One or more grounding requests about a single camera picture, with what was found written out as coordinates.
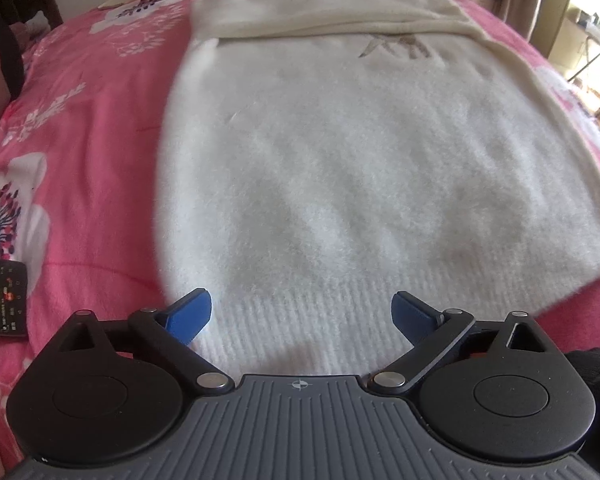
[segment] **embroidered bird design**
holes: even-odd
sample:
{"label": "embroidered bird design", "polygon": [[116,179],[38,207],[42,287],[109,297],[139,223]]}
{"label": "embroidered bird design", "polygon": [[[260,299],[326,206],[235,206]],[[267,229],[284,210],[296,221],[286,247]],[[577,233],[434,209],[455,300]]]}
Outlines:
{"label": "embroidered bird design", "polygon": [[379,36],[374,34],[371,41],[369,41],[369,44],[366,46],[366,49],[358,56],[358,58],[368,56],[379,46],[396,57],[398,56],[398,53],[394,50],[394,46],[401,46],[408,49],[410,59],[418,59],[418,52],[420,52],[423,57],[431,57],[431,53],[427,46],[413,34],[405,34],[403,36]]}

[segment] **gray gripper base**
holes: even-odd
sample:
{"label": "gray gripper base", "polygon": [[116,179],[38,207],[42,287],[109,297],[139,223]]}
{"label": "gray gripper base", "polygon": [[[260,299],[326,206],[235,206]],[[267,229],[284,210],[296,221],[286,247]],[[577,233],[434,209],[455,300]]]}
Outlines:
{"label": "gray gripper base", "polygon": [[103,468],[31,459],[9,480],[600,480],[575,456],[547,465],[486,465],[447,449],[406,402],[363,391],[355,377],[245,376],[193,403],[147,451]]}

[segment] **pink bedspread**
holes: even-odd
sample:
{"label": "pink bedspread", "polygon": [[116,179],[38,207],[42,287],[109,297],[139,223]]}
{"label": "pink bedspread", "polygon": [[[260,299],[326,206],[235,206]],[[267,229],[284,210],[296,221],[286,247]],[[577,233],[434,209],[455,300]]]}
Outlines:
{"label": "pink bedspread", "polygon": [[[155,155],[189,43],[189,1],[92,10],[57,28],[29,53],[22,96],[0,122],[0,257],[24,261],[31,280],[29,342],[0,340],[6,468],[21,459],[6,399],[72,311],[119,319],[163,304],[152,230]],[[458,1],[539,71],[593,145],[595,129],[544,59],[488,12]],[[600,281],[540,321],[565,351],[600,346]]]}

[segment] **black circular housing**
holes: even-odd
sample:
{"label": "black circular housing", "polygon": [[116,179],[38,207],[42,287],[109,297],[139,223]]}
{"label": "black circular housing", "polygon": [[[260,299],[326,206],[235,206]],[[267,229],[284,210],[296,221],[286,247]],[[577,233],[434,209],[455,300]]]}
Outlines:
{"label": "black circular housing", "polygon": [[420,412],[442,439],[504,463],[542,462],[576,447],[595,414],[591,392],[558,352],[506,350],[425,379]]}
{"label": "black circular housing", "polygon": [[33,458],[95,466],[155,443],[176,422],[182,402],[170,374],[111,347],[45,348],[14,387],[7,417]]}

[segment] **crosshair logo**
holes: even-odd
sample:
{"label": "crosshair logo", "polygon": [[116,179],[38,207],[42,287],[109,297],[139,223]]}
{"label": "crosshair logo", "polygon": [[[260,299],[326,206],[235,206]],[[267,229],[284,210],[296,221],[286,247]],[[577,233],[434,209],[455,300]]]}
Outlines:
{"label": "crosshair logo", "polygon": [[296,379],[292,383],[289,383],[290,386],[293,386],[296,390],[302,390],[307,386],[311,386],[308,382],[303,381],[302,379]]}

